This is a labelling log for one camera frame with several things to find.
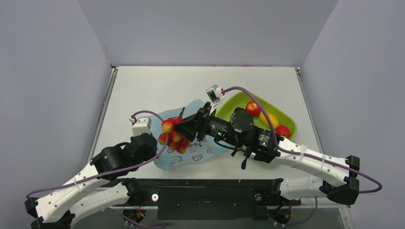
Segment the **blue printed plastic bag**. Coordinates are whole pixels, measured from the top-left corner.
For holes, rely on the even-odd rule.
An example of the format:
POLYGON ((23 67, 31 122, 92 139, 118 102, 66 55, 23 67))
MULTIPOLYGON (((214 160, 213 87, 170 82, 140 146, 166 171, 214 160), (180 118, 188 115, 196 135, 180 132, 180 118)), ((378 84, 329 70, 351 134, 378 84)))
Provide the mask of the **blue printed plastic bag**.
MULTIPOLYGON (((185 106, 183 117, 195 114, 199 108, 204 106, 204 104, 205 102, 203 100, 193 100, 185 106)), ((182 108, 175 108, 158 113, 158 115, 166 120, 167 118, 178 116, 181 111, 182 108)), ((162 134, 161 121, 154 115, 150 116, 150 121, 150 131, 152 135, 158 139, 162 134)), ((200 163, 214 155, 226 153, 228 151, 229 149, 217 145, 212 137, 206 135, 200 142, 197 140, 189 142, 189 145, 185 148, 183 154, 179 153, 176 149, 170 148, 169 143, 165 148, 165 151, 155 159, 153 163, 159 169, 167 170, 170 167, 181 166, 187 163, 200 163)))

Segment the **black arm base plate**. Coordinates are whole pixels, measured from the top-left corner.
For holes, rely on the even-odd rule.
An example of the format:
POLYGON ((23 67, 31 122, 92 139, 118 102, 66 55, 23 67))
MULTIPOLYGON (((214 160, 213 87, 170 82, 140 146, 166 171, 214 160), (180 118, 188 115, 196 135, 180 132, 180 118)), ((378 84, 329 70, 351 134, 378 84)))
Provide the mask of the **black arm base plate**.
POLYGON ((151 179, 137 178, 138 200, 156 209, 158 220, 268 220, 282 208, 300 206, 301 200, 281 196, 277 179, 151 179))

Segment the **red fake strawberry bunch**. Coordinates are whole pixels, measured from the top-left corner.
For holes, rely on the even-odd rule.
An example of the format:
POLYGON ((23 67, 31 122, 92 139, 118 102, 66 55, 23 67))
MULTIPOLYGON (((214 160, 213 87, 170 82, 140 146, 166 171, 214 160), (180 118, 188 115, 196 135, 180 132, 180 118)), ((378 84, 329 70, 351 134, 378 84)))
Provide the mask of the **red fake strawberry bunch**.
POLYGON ((190 141, 174 131, 176 124, 183 121, 183 113, 185 107, 183 107, 180 113, 177 116, 169 117, 164 120, 161 124, 162 133, 158 137, 158 143, 164 145, 167 143, 171 151, 177 151, 180 154, 184 154, 187 150, 187 147, 190 144, 190 141))

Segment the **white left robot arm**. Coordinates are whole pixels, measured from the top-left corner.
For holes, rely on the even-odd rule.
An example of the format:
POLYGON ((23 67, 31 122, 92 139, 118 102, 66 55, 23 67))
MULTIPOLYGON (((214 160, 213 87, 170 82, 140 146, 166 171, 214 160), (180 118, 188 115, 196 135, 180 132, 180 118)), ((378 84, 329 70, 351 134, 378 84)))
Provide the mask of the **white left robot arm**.
POLYGON ((125 178, 156 156, 157 140, 147 133, 105 147, 72 179, 41 198, 29 196, 25 208, 33 229, 69 229, 79 220, 108 207, 137 205, 143 191, 125 178))

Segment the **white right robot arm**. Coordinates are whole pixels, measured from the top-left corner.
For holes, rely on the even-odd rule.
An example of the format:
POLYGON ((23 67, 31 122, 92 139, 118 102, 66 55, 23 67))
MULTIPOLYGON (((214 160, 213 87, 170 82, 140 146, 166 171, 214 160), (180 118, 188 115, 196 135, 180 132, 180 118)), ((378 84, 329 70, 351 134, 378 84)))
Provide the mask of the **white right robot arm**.
POLYGON ((196 114, 184 118, 174 125, 174 131, 190 141, 202 141, 207 135, 214 141, 224 141, 232 146, 232 155, 241 150, 245 169, 248 159, 259 162, 276 162, 308 173, 309 177, 284 179, 270 189, 269 197, 281 204, 286 199, 303 197, 326 197, 338 204, 352 205, 360 191, 355 171, 359 170, 359 159, 337 158, 297 145, 288 138, 276 135, 276 142, 293 153, 285 153, 275 146, 271 131, 254 125, 253 117, 243 108, 235 108, 226 121, 210 114, 210 103, 206 103, 196 114))

